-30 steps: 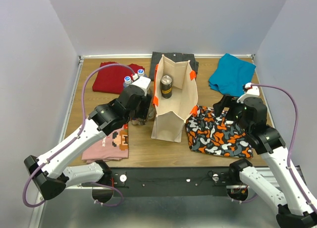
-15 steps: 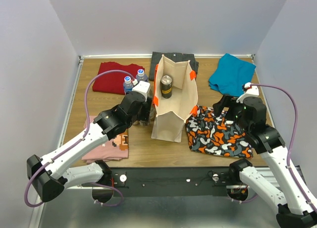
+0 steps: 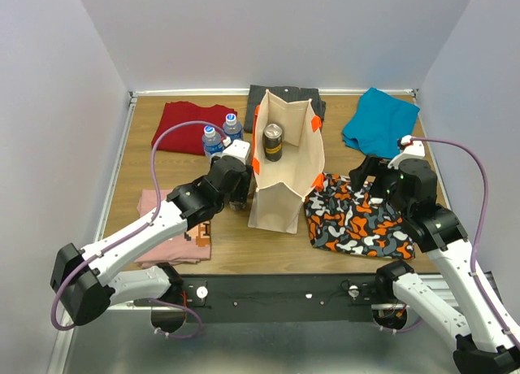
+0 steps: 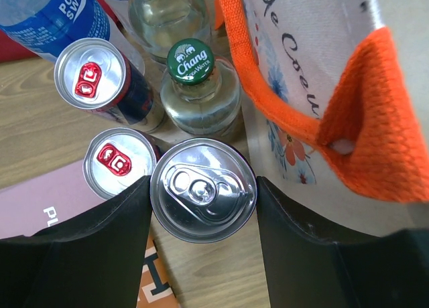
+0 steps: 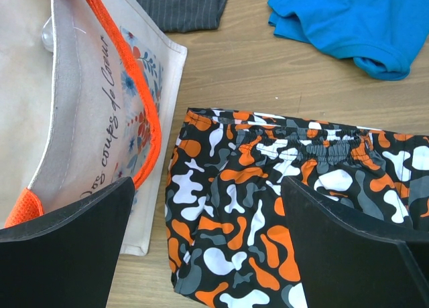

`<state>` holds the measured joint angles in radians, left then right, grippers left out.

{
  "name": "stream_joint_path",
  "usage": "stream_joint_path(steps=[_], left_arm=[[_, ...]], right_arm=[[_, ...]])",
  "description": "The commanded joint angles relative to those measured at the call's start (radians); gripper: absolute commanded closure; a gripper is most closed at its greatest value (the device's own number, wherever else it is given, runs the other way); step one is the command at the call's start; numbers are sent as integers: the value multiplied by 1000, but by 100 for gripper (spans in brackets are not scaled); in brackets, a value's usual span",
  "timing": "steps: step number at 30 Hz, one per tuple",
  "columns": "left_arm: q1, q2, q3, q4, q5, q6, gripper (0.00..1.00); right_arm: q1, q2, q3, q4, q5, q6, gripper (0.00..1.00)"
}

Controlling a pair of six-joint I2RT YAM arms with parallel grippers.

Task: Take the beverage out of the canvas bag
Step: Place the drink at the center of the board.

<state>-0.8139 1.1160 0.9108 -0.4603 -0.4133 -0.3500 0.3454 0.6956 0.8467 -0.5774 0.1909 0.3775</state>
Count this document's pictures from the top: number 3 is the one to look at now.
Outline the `silver top can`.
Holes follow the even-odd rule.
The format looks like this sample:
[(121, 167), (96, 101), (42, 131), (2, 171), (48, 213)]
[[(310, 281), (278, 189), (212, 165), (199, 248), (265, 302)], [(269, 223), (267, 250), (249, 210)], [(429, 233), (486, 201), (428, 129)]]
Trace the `silver top can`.
[(229, 206), (234, 211), (244, 210), (246, 207), (246, 202), (229, 202)]
[(267, 160), (277, 162), (282, 156), (283, 129), (278, 124), (268, 124), (263, 130), (263, 150)]

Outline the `beige canvas tote bag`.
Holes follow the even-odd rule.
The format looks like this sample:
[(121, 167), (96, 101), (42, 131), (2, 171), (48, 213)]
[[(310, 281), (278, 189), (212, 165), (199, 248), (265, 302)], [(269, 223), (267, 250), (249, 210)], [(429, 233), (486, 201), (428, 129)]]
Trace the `beige canvas tote bag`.
[[(267, 159), (267, 127), (281, 127), (280, 159)], [(252, 166), (256, 189), (248, 226), (282, 233), (297, 232), (306, 197), (323, 187), (325, 154), (322, 120), (311, 101), (286, 102), (266, 91), (255, 112)]]

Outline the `blue cap water bottle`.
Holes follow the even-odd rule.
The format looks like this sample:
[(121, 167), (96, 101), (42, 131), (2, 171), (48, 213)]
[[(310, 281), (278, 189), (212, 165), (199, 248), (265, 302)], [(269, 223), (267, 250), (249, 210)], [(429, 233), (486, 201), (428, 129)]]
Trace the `blue cap water bottle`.
[(204, 127), (202, 147), (204, 154), (208, 159), (223, 152), (224, 147), (221, 135), (213, 126), (207, 125)]

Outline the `blue cap bottle front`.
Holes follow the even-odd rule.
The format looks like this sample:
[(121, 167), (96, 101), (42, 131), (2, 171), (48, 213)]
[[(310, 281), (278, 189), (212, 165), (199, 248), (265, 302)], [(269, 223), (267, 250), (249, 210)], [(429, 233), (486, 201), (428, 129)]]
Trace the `blue cap bottle front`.
[(243, 126), (234, 113), (226, 114), (223, 122), (223, 131), (232, 141), (243, 139)]

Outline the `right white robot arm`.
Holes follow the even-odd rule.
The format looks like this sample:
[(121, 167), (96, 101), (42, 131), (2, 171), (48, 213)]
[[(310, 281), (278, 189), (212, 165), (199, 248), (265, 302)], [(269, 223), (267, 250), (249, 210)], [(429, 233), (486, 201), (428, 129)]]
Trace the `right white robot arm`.
[(367, 156), (349, 173), (352, 188), (359, 190), (368, 176), (375, 178), (370, 194), (401, 217), (405, 233), (436, 265), (457, 306), (428, 288), (403, 261), (377, 270), (375, 296), (411, 306), (448, 344), (459, 372), (517, 373), (519, 327), (481, 268), (470, 262), (473, 246), (460, 220), (437, 203), (437, 175), (429, 162), (407, 158), (394, 164)]

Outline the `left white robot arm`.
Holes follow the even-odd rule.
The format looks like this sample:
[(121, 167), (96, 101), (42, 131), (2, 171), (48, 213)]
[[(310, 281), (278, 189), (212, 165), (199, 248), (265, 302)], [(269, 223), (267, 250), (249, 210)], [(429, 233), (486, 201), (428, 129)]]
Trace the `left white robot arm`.
[(215, 158), (207, 174), (175, 187), (151, 212), (117, 233), (81, 249), (72, 243), (63, 246), (50, 281), (55, 293), (52, 325), (66, 330), (58, 321), (59, 306), (73, 325), (81, 326), (123, 302), (174, 303), (181, 283), (171, 266), (161, 263), (134, 272), (125, 268), (159, 244), (211, 220), (227, 203), (245, 202), (252, 174), (252, 166), (236, 157)]

